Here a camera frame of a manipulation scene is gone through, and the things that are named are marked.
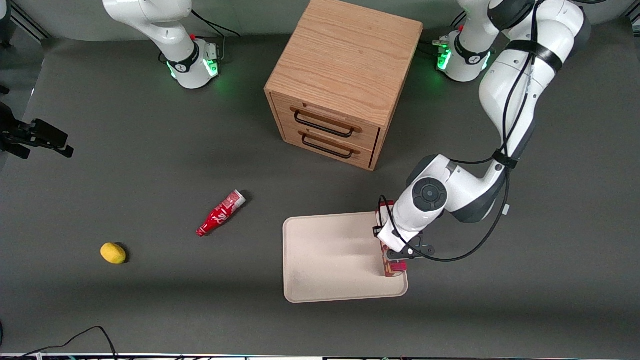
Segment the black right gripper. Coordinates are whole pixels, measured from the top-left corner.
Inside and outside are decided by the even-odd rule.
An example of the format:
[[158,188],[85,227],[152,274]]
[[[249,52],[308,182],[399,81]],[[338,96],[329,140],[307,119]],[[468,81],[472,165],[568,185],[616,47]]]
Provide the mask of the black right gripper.
[[31,123],[25,123],[16,119],[6,104],[0,104],[0,150],[2,152],[27,160],[31,153],[27,147],[41,147],[71,158],[74,149],[67,144],[67,139],[67,133],[46,121],[37,118]]

